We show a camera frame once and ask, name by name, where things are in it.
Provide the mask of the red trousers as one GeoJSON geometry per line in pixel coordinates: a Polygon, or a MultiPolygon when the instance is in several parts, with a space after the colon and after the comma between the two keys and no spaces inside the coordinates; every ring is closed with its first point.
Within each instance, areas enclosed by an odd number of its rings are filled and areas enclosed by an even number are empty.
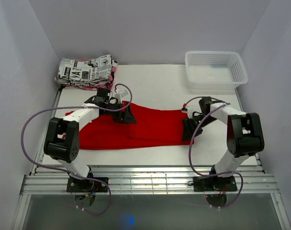
{"type": "Polygon", "coordinates": [[[116,123],[110,115],[101,115],[79,132],[82,150],[122,150],[158,146],[189,145],[182,141],[182,120],[187,115],[180,110],[157,110],[134,103],[131,110],[136,124],[116,123]]]}

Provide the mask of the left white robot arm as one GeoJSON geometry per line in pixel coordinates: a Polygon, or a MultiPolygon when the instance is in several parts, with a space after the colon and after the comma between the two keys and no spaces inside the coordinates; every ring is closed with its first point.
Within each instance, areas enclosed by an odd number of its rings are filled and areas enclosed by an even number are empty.
{"type": "Polygon", "coordinates": [[[136,124],[130,102],[124,97],[131,95],[129,89],[111,91],[98,88],[96,95],[87,99],[83,106],[62,118],[49,121],[45,137],[44,153],[58,161],[69,176],[67,192],[107,192],[107,177],[95,178],[91,168],[79,157],[79,133],[95,119],[108,115],[116,123],[136,124]]]}

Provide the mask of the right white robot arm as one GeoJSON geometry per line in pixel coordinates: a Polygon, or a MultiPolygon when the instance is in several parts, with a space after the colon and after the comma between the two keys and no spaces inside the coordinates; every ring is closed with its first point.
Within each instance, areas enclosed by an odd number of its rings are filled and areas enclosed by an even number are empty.
{"type": "Polygon", "coordinates": [[[234,192],[237,190],[234,177],[237,168],[264,149],[260,117],[257,113],[234,109],[229,103],[210,96],[199,96],[198,99],[200,112],[189,109],[186,103],[181,109],[187,114],[182,120],[182,141],[192,143],[204,127],[219,120],[226,125],[227,150],[208,174],[197,173],[188,184],[195,192],[234,192]]]}

